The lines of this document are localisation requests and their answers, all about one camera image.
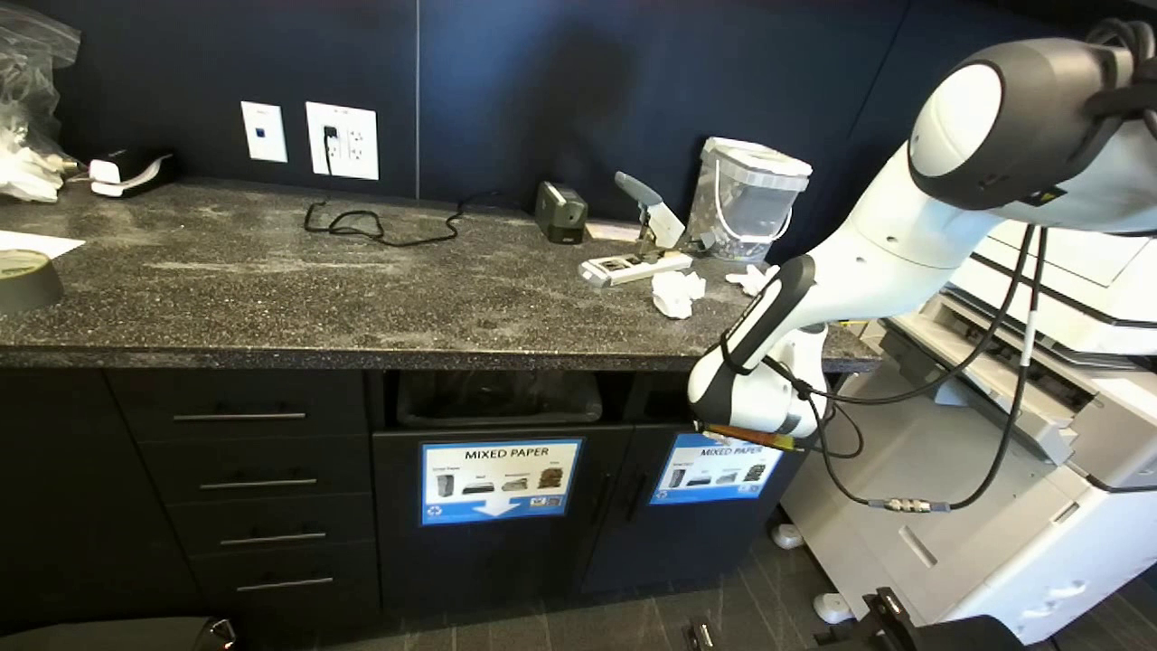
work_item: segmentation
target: gray floor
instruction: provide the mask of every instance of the gray floor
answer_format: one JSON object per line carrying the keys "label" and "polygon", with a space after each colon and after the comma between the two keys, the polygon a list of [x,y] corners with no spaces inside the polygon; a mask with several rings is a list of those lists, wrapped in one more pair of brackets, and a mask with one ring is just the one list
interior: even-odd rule
{"label": "gray floor", "polygon": [[[690,651],[686,620],[708,614],[720,651],[803,651],[822,620],[809,596],[828,590],[807,549],[756,541],[718,590],[614,600],[598,608],[536,610],[493,620],[445,620],[325,651]],[[1057,645],[1038,651],[1157,651],[1157,582],[1132,582],[1103,600]]]}

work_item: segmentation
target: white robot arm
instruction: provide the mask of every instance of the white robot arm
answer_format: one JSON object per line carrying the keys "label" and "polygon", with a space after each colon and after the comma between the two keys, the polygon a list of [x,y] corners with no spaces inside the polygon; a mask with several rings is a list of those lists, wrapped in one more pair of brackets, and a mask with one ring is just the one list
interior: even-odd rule
{"label": "white robot arm", "polygon": [[922,306],[1000,221],[1155,231],[1155,32],[1115,23],[1112,41],[1018,41],[961,62],[845,223],[785,260],[694,365],[686,397],[697,424],[815,435],[826,325]]}

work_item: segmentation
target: black countertop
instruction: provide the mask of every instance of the black countertop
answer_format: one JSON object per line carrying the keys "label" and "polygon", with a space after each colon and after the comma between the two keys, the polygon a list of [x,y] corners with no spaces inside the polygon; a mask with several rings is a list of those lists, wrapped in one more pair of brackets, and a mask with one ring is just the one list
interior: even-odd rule
{"label": "black countertop", "polygon": [[[669,323],[648,300],[650,283],[598,293],[579,278],[579,260],[625,254],[621,242],[551,247],[528,215],[466,213],[455,242],[387,249],[307,233],[307,201],[219,185],[4,201],[0,231],[85,247],[56,265],[64,300],[0,315],[0,365],[690,368],[750,302],[708,265],[708,296]],[[439,233],[448,213],[378,208],[398,238]],[[831,330],[826,361],[856,372],[872,352]]]}

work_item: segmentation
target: dark wall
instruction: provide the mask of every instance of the dark wall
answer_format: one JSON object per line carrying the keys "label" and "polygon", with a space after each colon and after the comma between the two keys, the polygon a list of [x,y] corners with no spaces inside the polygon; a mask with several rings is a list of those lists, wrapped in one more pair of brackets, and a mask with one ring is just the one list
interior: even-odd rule
{"label": "dark wall", "polygon": [[[539,176],[630,215],[630,171],[690,205],[708,135],[815,161],[778,254],[828,233],[969,51],[1073,27],[1077,0],[31,0],[85,27],[64,144],[176,144],[199,176],[325,186],[303,100],[380,113],[380,185],[528,205]],[[245,161],[238,98],[285,109],[291,165]]]}

